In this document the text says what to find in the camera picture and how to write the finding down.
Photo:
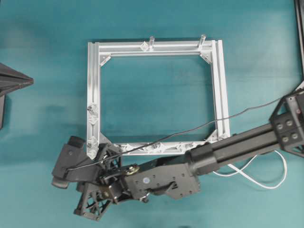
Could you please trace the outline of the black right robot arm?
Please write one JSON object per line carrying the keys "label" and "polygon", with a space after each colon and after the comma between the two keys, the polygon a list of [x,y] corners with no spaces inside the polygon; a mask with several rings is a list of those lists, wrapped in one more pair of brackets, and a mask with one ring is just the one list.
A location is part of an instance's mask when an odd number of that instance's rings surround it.
{"label": "black right robot arm", "polygon": [[111,204],[127,200],[147,202],[165,194],[180,199],[200,190],[198,177],[221,167],[276,149],[304,155],[304,91],[284,96],[269,123],[182,155],[158,158],[141,165],[99,167],[77,190],[81,198],[74,213],[99,220]]}

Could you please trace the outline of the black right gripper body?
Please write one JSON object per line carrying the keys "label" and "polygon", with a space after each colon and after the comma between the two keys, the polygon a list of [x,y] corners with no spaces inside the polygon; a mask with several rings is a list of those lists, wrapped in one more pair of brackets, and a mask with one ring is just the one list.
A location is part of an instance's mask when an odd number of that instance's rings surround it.
{"label": "black right gripper body", "polygon": [[75,215],[103,215],[112,204],[118,204],[133,197],[124,178],[138,171],[137,164],[122,165],[121,149],[110,144],[99,145],[95,161],[97,171],[93,179],[77,184],[81,198],[74,210]]}

